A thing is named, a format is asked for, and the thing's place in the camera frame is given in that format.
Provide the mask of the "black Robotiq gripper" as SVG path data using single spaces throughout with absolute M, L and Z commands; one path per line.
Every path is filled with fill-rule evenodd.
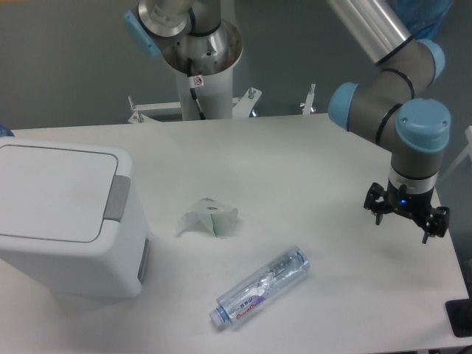
M 380 225 L 385 214 L 408 218 L 422 227 L 424 234 L 422 244 L 429 238 L 445 237 L 450 221 L 450 209 L 446 206 L 432 208 L 433 189 L 421 194 L 410 194 L 396 188 L 390 181 L 385 190 L 374 182 L 367 191 L 364 208 L 375 216 L 375 224 Z

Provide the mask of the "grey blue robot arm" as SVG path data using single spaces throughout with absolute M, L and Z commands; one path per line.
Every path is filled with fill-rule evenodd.
M 415 39 L 386 1 L 332 1 L 330 7 L 379 68 L 368 86 L 344 83 L 332 95 L 329 118 L 337 126 L 388 150 L 386 187 L 373 184 L 364 208 L 381 220 L 394 213 L 412 220 L 425 238 L 443 237 L 450 210 L 431 198 L 450 137 L 451 115 L 421 93 L 441 74 L 442 49 Z M 185 120 L 250 115 L 254 99 L 233 100 L 232 70 L 243 44 L 221 16 L 219 1 L 140 1 L 124 15 L 134 43 L 161 55 L 176 73 Z

